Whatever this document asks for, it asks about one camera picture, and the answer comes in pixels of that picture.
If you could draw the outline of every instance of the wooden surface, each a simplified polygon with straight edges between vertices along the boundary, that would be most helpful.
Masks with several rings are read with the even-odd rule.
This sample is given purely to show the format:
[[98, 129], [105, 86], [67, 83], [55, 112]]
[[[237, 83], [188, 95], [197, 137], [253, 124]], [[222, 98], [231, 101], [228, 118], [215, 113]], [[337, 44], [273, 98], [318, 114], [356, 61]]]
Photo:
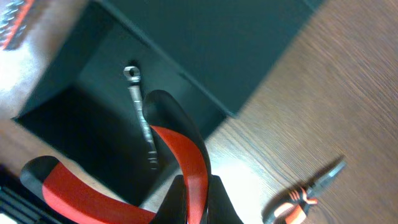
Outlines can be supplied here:
[[[207, 140], [213, 173], [245, 223], [260, 223], [277, 192], [341, 154], [346, 169], [305, 223], [398, 223], [397, 10], [394, 0], [326, 2], [239, 118]], [[16, 174], [27, 160], [55, 153], [10, 121], [0, 130], [0, 161]], [[144, 207], [156, 210], [169, 184]]]

